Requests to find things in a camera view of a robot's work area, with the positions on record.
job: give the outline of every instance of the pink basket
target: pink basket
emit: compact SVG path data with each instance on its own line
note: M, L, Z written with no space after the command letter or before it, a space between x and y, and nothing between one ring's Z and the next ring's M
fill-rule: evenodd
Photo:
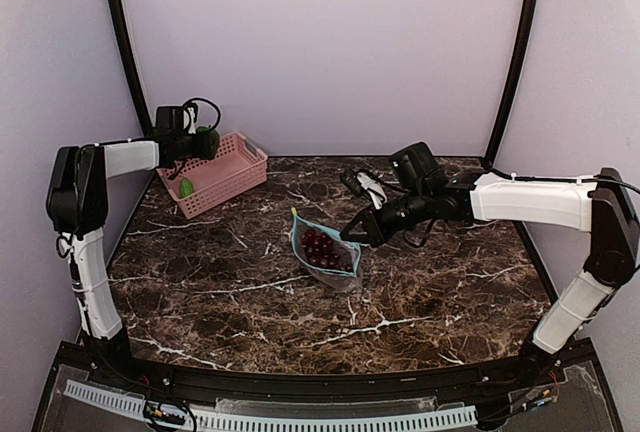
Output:
M213 160L190 159L175 180L175 169L158 169L173 200L187 219L239 195L267 180L267 155L238 133L220 138ZM180 198L180 182L187 178L195 193Z

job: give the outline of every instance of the plastic bag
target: plastic bag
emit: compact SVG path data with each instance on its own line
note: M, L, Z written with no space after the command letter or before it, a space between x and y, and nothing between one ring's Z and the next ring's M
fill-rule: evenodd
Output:
M293 212L293 229L291 231L293 253L309 273L338 292L349 292L359 288L362 284L362 274L359 269L360 245L341 240L340 232L337 230L304 220L298 215L296 209L291 209L291 212ZM308 248L313 248L313 245L305 245L303 243L308 241L308 239L305 239L305 235L311 234L311 232L308 232L309 230L313 231L314 238L320 238L321 234L326 234L333 241L333 250L329 253L329 259L338 262L335 268L330 268L329 266L323 268L320 264L313 265L310 262L313 261L311 258L313 254L310 255L308 253ZM338 261L335 261L333 254L339 257ZM352 270L345 270L347 266L351 266Z

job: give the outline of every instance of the transparent plastic bag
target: transparent plastic bag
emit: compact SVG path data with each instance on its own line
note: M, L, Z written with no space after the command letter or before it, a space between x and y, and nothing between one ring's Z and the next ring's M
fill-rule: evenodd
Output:
M318 279L320 282L328 285L329 287L337 290L338 292L349 292L351 290L360 288L362 285L362 273L359 268L360 265L360 245L354 242L345 242L340 239L340 232L337 230L325 227L324 225L309 222L298 215L296 209L291 209L293 213L293 229L291 231L291 245L293 247L293 253L300 262L305 266L309 273ZM322 267L322 263L313 264L314 257L318 255L309 250L309 247L314 248L313 243L308 243L308 238L313 231L314 239L320 240L319 247L323 258L328 255L326 267ZM332 245L332 250L322 250L324 243L321 237L328 237L331 239L328 245ZM337 262L334 268L331 268L334 262Z

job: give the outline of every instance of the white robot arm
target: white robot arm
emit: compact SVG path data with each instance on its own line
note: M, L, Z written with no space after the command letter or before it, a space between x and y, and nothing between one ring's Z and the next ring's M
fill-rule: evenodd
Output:
M591 233L583 270L532 331L527 351L533 345L537 352L558 352L637 271L638 218L614 169L575 178L496 171L462 172L449 179L424 143L397 152L389 162L405 195L380 209L360 211L342 230L342 239L377 247L398 231L437 219L538 222ZM354 233L357 228L364 233Z
M58 151L47 213L59 233L58 254L67 259L72 289L86 336L109 342L126 331L114 306L103 254L103 229L107 213L107 180L136 171L173 167L176 160L215 157L215 126L195 129L197 106L191 99L181 107L160 107L150 139Z

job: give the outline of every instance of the marble tabletop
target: marble tabletop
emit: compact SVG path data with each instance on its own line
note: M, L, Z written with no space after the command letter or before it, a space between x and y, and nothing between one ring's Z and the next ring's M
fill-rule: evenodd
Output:
M448 173L474 159L439 159ZM186 220L154 178L110 267L134 355L243 372L363 374L517 353L549 300L510 222L438 222L419 250L364 247L338 293L291 250L291 207L341 229L361 208L338 174L384 158L272 158L266 183Z

